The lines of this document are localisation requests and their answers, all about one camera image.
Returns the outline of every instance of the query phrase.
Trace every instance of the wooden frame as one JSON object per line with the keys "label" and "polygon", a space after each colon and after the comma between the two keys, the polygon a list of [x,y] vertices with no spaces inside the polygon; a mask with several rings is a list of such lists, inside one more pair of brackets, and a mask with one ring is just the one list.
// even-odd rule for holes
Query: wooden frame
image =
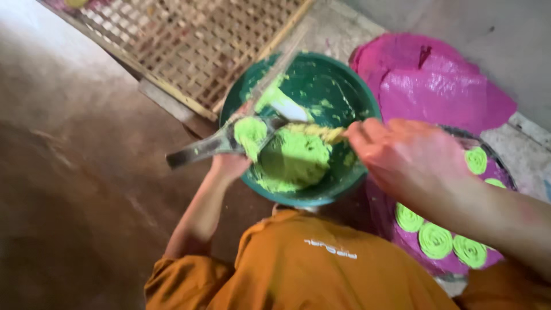
{"label": "wooden frame", "polygon": [[48,9],[201,116],[271,54],[314,0],[113,0],[75,14]]}

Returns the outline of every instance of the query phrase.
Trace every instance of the orange shirt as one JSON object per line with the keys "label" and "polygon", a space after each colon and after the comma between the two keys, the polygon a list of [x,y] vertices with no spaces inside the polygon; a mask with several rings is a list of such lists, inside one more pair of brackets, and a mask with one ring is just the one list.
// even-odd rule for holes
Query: orange shirt
{"label": "orange shirt", "polygon": [[534,285],[525,272],[500,263],[472,271],[455,303],[388,241],[288,210],[243,234],[234,268],[205,256],[160,259],[145,296],[149,310],[545,307],[545,296],[528,291]]}

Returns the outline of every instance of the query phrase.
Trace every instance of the green bowl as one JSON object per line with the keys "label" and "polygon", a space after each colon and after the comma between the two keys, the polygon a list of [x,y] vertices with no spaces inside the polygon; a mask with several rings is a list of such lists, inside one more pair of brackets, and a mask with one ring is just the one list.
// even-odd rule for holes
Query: green bowl
{"label": "green bowl", "polygon": [[[220,115],[220,125],[246,101],[246,95],[274,64],[279,55],[252,65],[232,86]],[[315,123],[329,127],[348,127],[355,120],[367,117],[381,118],[379,106],[365,82],[345,64],[317,53],[300,53],[290,65],[280,89],[298,104],[309,108],[327,99],[333,108],[327,108]],[[262,116],[275,114],[264,109]],[[330,169],[321,181],[306,189],[288,193],[270,193],[256,183],[251,170],[241,179],[255,192],[283,205],[317,206],[329,204],[338,196],[356,187],[367,173],[356,160],[345,165],[346,156],[352,152],[347,142],[333,146]]]}

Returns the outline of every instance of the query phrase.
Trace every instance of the dirt floor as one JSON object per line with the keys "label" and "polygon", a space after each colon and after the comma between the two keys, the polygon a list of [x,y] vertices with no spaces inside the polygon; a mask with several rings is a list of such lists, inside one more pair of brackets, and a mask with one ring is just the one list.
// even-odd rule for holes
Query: dirt floor
{"label": "dirt floor", "polygon": [[[136,309],[207,172],[194,141],[115,60],[34,0],[0,3],[0,300],[6,309]],[[213,255],[273,203],[238,181]]]}

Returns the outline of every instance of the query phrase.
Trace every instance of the bamboo lattice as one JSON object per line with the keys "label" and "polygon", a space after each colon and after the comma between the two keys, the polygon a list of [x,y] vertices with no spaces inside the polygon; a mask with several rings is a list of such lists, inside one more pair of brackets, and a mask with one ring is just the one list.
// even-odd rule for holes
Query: bamboo lattice
{"label": "bamboo lattice", "polygon": [[82,8],[73,16],[118,49],[123,62],[131,61],[141,73],[211,110],[266,46],[273,47],[274,38],[289,29],[296,12],[310,3],[113,0]]}

